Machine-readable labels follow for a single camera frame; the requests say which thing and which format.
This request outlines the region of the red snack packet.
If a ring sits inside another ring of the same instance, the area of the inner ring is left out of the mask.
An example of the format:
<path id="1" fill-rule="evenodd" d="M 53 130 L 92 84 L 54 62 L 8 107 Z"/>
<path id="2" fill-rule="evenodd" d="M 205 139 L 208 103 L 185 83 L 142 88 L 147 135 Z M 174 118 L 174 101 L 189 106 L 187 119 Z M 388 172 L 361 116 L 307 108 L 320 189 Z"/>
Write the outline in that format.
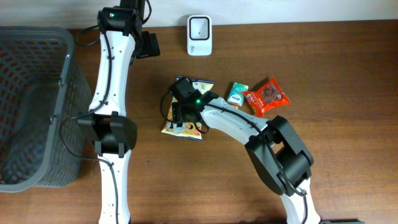
<path id="1" fill-rule="evenodd" d="M 258 118 L 273 108 L 291 104 L 274 77 L 256 91 L 243 91 L 243 95 Z"/>

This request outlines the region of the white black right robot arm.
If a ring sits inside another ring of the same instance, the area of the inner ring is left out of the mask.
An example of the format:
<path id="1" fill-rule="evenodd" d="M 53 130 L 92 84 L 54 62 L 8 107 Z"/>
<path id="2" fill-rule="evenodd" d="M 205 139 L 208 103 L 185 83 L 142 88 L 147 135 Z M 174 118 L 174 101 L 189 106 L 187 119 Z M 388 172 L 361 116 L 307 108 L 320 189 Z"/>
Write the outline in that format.
<path id="1" fill-rule="evenodd" d="M 258 118 L 212 91 L 201 93 L 188 77 L 169 87 L 173 123 L 202 123 L 240 142 L 262 182 L 279 195 L 287 223 L 320 223 L 310 192 L 313 156 L 283 117 Z"/>

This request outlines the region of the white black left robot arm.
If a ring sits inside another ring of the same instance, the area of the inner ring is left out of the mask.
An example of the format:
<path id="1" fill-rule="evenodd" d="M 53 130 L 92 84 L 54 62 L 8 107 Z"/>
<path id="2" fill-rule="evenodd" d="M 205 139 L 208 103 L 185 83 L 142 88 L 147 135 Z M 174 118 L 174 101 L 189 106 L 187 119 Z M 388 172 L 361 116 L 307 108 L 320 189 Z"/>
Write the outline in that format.
<path id="1" fill-rule="evenodd" d="M 135 60 L 160 54 L 157 37 L 144 31 L 152 6 L 148 0 L 121 1 L 98 12 L 101 45 L 95 94 L 79 127 L 93 143 L 101 169 L 100 223 L 130 223 L 127 173 L 137 141 L 137 125 L 127 118 L 126 87 Z"/>

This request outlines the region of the green tissue pack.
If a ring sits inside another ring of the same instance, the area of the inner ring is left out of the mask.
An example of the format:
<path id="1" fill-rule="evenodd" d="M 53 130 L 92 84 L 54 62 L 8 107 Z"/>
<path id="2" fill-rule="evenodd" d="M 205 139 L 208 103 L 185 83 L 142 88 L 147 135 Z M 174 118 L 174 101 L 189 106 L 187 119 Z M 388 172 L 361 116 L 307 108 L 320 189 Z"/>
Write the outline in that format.
<path id="1" fill-rule="evenodd" d="M 247 85 L 234 82 L 227 97 L 227 102 L 235 106 L 242 106 L 244 103 L 243 92 L 248 91 L 248 89 L 249 87 Z"/>

